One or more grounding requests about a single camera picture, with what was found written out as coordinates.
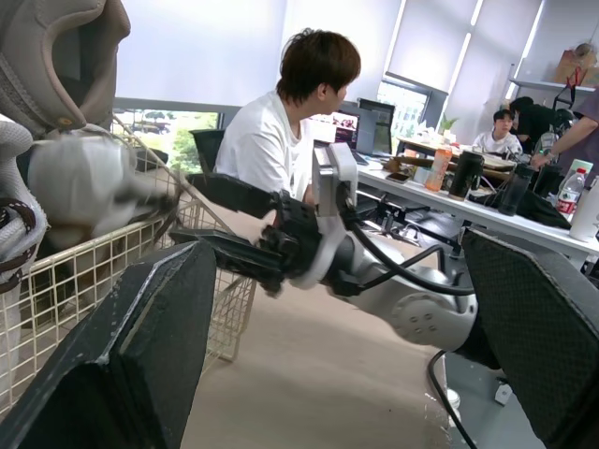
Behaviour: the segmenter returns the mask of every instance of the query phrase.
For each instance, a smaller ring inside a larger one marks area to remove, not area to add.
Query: man
[[[514,123],[514,114],[509,109],[498,110],[493,114],[493,123],[493,130],[479,134],[473,146],[501,156],[522,154],[518,138],[509,132]]]
[[[287,190],[314,203],[314,141],[306,119],[339,108],[360,72],[358,50],[345,37],[306,29],[293,36],[270,92],[242,108],[225,132],[215,171],[267,192]]]
[[[534,152],[538,139],[546,133],[554,121],[555,113],[545,106],[536,105],[529,96],[516,98],[509,105],[515,114],[518,114],[518,140],[522,149],[527,154]]]
[[[587,185],[599,175],[599,90],[596,89],[576,108],[581,119],[560,138],[548,154],[536,154],[531,165],[538,169],[560,156],[558,165],[562,175],[566,175],[575,159],[592,162],[592,170],[587,176]]]

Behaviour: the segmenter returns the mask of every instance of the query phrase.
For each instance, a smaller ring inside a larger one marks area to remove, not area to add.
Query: white t-shirt
[[[296,138],[279,95],[270,92],[242,108],[227,127],[214,171],[266,192],[287,190],[301,201],[312,175],[314,140],[306,120]]]
[[[487,131],[486,133],[479,134],[472,145],[473,147],[480,147],[483,152],[497,152],[499,154],[512,152],[514,155],[522,154],[520,141],[511,133],[508,133],[504,138],[495,140],[493,132]]]

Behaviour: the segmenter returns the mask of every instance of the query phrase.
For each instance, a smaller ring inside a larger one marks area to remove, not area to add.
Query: wire basket
[[[147,148],[138,152],[138,170],[160,188],[178,185],[175,175]],[[227,230],[193,188],[187,187],[181,196],[178,217],[185,227]],[[18,303],[7,304],[0,296],[0,421],[66,334],[98,306],[124,269],[145,254],[173,245],[167,234],[155,241],[164,221],[159,217],[130,224],[39,260],[22,280]],[[217,358],[236,358],[255,289],[253,280],[217,271],[202,373]],[[21,321],[6,326],[13,309],[19,311]]]

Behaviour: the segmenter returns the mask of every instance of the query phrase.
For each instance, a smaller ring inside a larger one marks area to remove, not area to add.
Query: plastic bottle
[[[431,174],[425,184],[426,188],[433,191],[439,192],[443,185],[443,178],[446,175],[447,166],[451,161],[453,152],[450,149],[440,148],[434,154],[434,161],[432,162]]]
[[[577,212],[572,219],[570,237],[581,241],[591,241],[599,232],[599,176],[594,179],[591,189],[585,189],[578,202]]]
[[[565,182],[558,195],[558,204],[556,208],[568,221],[572,218],[578,198],[584,190],[586,172],[587,170],[584,168],[578,168],[577,172]]]
[[[524,194],[526,194],[533,174],[534,169],[527,164],[518,164],[516,166],[502,194],[502,202],[499,204],[499,208],[497,208],[500,213],[509,216],[516,215],[518,205]]]
[[[591,173],[592,170],[592,163],[591,162],[587,162],[587,161],[581,161],[580,159],[575,159],[574,161],[572,161],[572,165],[570,166],[570,169],[568,170],[568,172],[566,173],[565,177],[563,178],[562,183],[560,184],[560,188],[558,189],[558,192],[560,190],[562,190],[563,186],[565,185],[565,182],[567,180],[569,180],[572,175],[574,175],[577,170],[579,168],[584,168],[585,170],[587,170],[587,172],[585,173],[585,180],[587,178],[587,176],[589,175],[589,173]]]

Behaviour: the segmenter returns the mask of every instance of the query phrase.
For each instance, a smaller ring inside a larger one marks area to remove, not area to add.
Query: desk
[[[434,156],[435,152],[440,148],[437,144],[423,143],[418,140],[414,140],[413,138],[400,138],[400,143],[406,150],[412,150],[427,156]],[[452,152],[452,161],[458,162],[458,158],[460,157],[462,151],[458,148],[452,148]],[[502,158],[494,155],[482,153],[481,155],[485,159],[485,167],[491,170],[510,171],[510,168],[516,164],[515,162],[505,161]]]
[[[508,235],[527,239],[545,248],[567,255],[577,268],[581,268],[587,256],[599,255],[597,240],[585,243],[572,239],[565,229],[544,226],[527,220],[518,215],[508,217],[492,208],[486,208],[472,201],[456,201],[447,196],[446,192],[434,193],[423,185],[413,181],[400,184],[388,181],[389,173],[380,164],[370,163],[358,167],[358,180],[392,195],[401,196],[425,206],[451,213],[462,220],[486,226]]]

